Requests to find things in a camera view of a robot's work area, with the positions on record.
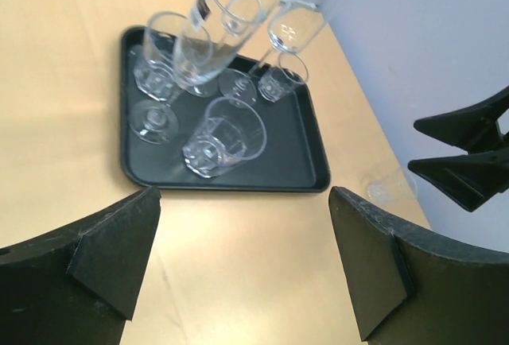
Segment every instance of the champagne flute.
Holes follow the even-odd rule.
[[[283,7],[268,25],[269,48],[248,73],[228,69],[219,76],[221,93],[253,105],[257,99],[251,78],[273,52],[298,54],[348,0],[304,0]]]
[[[260,0],[196,0],[187,27],[208,31],[212,55],[207,63],[194,65],[192,57],[184,57],[185,52],[180,40],[177,40],[173,49],[173,74],[177,85],[199,97],[216,93],[217,83],[214,85],[210,80],[235,59],[237,52],[262,23],[262,16]]]

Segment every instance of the clear plastic cup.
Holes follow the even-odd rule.
[[[275,103],[305,85],[308,79],[308,69],[299,56],[280,53],[278,65],[265,72],[258,82],[258,90],[264,99]]]
[[[265,125],[244,102],[218,98],[185,144],[185,164],[203,178],[220,176],[258,158],[266,147]]]

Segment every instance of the glass stem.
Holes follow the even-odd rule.
[[[238,79],[235,82],[235,85],[240,88],[241,90],[246,89],[246,85],[251,81],[251,78],[257,72],[263,65],[265,64],[266,59],[272,55],[276,50],[274,48],[269,48],[266,50],[266,52],[263,54],[262,58],[258,60],[258,63],[256,63],[252,69],[249,70],[249,72],[246,74],[246,76]]]

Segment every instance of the glass base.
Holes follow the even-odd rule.
[[[211,97],[218,91],[217,77],[205,84],[188,87],[186,88],[186,91],[197,97]]]
[[[203,178],[220,176],[230,169],[218,165],[223,157],[223,147],[211,138],[192,136],[182,148],[182,153],[185,165]]]
[[[231,68],[225,69],[219,76],[219,87],[224,97],[239,99],[250,107],[256,104],[258,98],[256,87],[244,72]]]
[[[143,100],[136,103],[129,115],[129,126],[143,141],[167,144],[178,133],[178,119],[163,103]]]

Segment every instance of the short tumbler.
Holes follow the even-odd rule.
[[[266,141],[265,126],[253,108],[221,97],[208,104],[182,152],[188,168],[210,178],[259,157]]]
[[[278,65],[265,72],[258,82],[258,90],[264,99],[275,103],[290,94],[309,79],[304,62],[291,53],[280,53]]]
[[[153,15],[145,28],[142,54],[134,67],[134,78],[140,91],[152,99],[170,105],[183,91],[173,78],[173,46],[176,37],[181,35],[183,42],[203,41],[207,48],[204,58],[200,58],[203,61],[212,54],[212,44],[207,31],[198,29],[189,33],[183,30],[186,26],[187,18],[184,15],[169,11]]]

